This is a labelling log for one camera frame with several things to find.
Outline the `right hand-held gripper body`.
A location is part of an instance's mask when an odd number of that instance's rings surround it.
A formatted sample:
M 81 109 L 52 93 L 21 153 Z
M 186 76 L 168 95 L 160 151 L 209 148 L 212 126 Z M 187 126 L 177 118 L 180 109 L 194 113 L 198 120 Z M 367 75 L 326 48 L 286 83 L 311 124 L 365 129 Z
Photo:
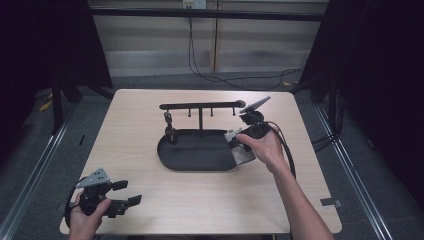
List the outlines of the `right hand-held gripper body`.
M 263 138 L 273 128 L 265 121 L 264 115 L 258 111 L 258 108 L 265 104 L 270 99 L 267 96 L 240 111 L 240 118 L 247 125 L 242 134 L 246 134 L 254 139 Z

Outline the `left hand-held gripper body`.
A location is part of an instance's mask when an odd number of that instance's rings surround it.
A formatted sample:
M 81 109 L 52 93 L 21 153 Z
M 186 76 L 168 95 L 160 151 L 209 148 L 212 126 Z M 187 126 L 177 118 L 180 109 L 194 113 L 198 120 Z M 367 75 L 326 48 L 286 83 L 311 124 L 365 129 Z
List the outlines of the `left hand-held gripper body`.
M 112 182 L 103 168 L 99 168 L 90 175 L 82 178 L 76 188 L 82 188 L 83 193 L 79 206 L 84 214 L 91 215 L 97 206 L 106 199 L 106 194 L 112 189 Z

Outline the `grey patterned key pouch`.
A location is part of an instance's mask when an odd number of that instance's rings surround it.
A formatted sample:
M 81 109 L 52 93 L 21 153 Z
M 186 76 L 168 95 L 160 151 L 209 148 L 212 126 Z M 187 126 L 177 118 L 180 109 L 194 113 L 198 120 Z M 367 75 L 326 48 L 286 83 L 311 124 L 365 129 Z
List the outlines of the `grey patterned key pouch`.
M 233 141 L 238 140 L 236 136 L 241 132 L 241 129 L 239 130 L 229 130 L 224 134 L 224 137 L 227 141 L 227 144 L 231 150 L 231 153 L 235 159 L 235 163 L 237 165 L 245 164 L 250 161 L 253 161 L 256 159 L 255 154 L 253 153 L 252 149 L 250 148 L 249 152 L 244 151 L 237 151 L 233 150 Z

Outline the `black key stand with tray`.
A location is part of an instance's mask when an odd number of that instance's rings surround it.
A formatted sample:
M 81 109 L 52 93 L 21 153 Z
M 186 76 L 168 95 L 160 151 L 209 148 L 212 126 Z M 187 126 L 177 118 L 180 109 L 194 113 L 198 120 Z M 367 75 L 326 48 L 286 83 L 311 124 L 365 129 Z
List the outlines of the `black key stand with tray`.
M 170 144 L 164 136 L 159 140 L 157 153 L 160 162 L 166 168 L 179 172 L 225 172 L 237 167 L 235 159 L 224 137 L 226 130 L 205 129 L 203 127 L 203 111 L 218 108 L 230 108 L 235 114 L 236 108 L 243 108 L 242 100 L 233 102 L 174 103 L 161 104 L 159 108 L 165 112 L 171 110 L 187 110 L 191 116 L 198 110 L 199 127 L 197 129 L 176 129 L 178 141 Z

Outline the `black car key with strap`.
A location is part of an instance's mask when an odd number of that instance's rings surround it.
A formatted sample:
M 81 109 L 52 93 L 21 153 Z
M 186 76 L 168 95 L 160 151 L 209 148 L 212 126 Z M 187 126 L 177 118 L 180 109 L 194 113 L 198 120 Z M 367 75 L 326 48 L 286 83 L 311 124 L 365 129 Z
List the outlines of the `black car key with strap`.
M 170 144 L 175 145 L 178 141 L 178 136 L 176 129 L 172 126 L 172 115 L 169 112 L 165 112 L 164 119 L 167 124 L 165 128 L 165 137 Z

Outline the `person's right hand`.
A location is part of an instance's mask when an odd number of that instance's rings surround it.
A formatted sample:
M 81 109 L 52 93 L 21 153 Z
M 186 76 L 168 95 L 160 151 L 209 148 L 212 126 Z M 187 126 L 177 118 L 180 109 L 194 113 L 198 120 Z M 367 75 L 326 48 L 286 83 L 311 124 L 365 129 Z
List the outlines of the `person's right hand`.
M 246 134 L 237 134 L 236 138 L 241 143 L 248 145 L 272 174 L 290 172 L 282 146 L 275 133 L 268 132 L 261 139 L 253 139 Z

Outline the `person's left hand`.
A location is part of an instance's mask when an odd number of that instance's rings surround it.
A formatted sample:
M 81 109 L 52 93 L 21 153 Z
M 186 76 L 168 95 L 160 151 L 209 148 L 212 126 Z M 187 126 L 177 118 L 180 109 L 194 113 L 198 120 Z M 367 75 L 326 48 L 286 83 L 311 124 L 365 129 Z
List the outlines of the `person's left hand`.
M 80 194 L 76 195 L 74 207 L 70 213 L 69 240 L 93 240 L 97 229 L 102 223 L 103 214 L 111 205 L 111 200 L 102 201 L 91 215 L 82 212 L 80 206 Z

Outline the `black stand leg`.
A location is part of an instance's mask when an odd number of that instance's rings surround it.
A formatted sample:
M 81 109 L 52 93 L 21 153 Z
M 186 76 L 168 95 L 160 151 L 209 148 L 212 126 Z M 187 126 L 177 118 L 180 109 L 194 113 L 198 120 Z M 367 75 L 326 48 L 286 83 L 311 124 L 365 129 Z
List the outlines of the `black stand leg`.
M 62 95 L 60 82 L 57 76 L 54 76 L 52 80 L 52 103 L 54 114 L 52 134 L 55 135 L 63 124 Z

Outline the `yellow tape strip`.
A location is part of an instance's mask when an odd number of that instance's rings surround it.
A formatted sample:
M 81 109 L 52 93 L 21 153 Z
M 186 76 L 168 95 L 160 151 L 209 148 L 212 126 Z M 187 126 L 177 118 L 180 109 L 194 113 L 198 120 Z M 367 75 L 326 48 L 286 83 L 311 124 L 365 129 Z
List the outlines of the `yellow tape strip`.
M 47 99 L 44 101 L 44 103 L 41 105 L 41 107 L 39 108 L 40 112 L 43 112 L 45 110 L 47 110 L 49 108 L 49 106 L 52 104 L 53 102 L 53 93 L 51 93 Z

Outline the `grey tape piece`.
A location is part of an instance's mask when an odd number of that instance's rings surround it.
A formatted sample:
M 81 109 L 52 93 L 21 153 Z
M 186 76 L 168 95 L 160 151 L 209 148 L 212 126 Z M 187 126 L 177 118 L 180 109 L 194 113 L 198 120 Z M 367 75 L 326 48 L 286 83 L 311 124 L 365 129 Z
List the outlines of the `grey tape piece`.
M 323 207 L 334 206 L 335 208 L 339 208 L 342 206 L 342 202 L 340 200 L 335 200 L 333 198 L 324 198 L 320 200 Z

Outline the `black curtain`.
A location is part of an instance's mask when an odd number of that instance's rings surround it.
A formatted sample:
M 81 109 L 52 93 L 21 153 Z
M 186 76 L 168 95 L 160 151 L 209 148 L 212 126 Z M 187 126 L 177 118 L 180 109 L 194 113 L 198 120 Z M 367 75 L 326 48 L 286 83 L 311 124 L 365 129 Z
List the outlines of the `black curtain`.
M 301 80 L 340 91 L 424 210 L 424 0 L 328 0 Z
M 0 0 L 0 166 L 16 149 L 36 92 L 110 88 L 88 0 Z

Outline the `metal floor rail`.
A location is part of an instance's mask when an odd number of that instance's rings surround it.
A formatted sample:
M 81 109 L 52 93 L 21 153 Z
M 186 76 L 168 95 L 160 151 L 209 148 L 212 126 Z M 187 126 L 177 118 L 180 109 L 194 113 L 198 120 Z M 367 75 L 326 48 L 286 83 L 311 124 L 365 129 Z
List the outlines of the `metal floor rail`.
M 70 112 L 64 118 L 63 122 L 59 124 L 55 133 L 49 137 L 49 141 L 38 158 L 37 164 L 31 174 L 27 177 L 27 182 L 8 211 L 4 221 L 0 224 L 0 240 L 12 240 L 19 223 L 28 209 L 33 195 L 41 182 L 41 178 L 44 176 L 58 146 L 63 139 L 64 134 L 66 133 L 72 116 L 73 112 Z
M 329 117 L 325 109 L 323 107 L 317 107 L 316 112 L 326 132 L 326 135 L 330 138 L 331 146 L 334 149 L 378 240 L 395 240 L 390 233 L 386 221 L 382 217 L 379 209 L 375 205 L 367 188 L 365 187 L 342 141 L 331 129 Z

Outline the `black horizontal frame bar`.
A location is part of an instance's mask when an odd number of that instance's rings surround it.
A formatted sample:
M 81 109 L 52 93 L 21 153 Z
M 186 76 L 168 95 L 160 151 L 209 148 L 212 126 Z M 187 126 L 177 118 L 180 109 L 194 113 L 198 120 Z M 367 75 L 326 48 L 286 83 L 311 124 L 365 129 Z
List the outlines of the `black horizontal frame bar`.
M 89 11 L 93 15 L 105 16 L 141 16 L 141 17 L 186 17 L 215 19 L 249 19 L 249 20 L 281 20 L 322 22 L 328 19 L 325 14 L 282 13 L 282 12 L 249 12 L 228 10 L 187 10 L 187 9 L 147 9 L 147 8 L 111 8 L 93 7 Z

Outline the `white wall outlet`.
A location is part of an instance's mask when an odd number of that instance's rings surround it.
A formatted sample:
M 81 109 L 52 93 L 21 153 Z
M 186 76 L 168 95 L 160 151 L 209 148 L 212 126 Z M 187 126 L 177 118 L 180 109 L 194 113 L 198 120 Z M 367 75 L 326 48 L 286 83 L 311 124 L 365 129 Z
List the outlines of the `white wall outlet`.
M 206 0 L 182 0 L 182 5 L 184 9 L 197 9 L 197 10 L 207 9 Z

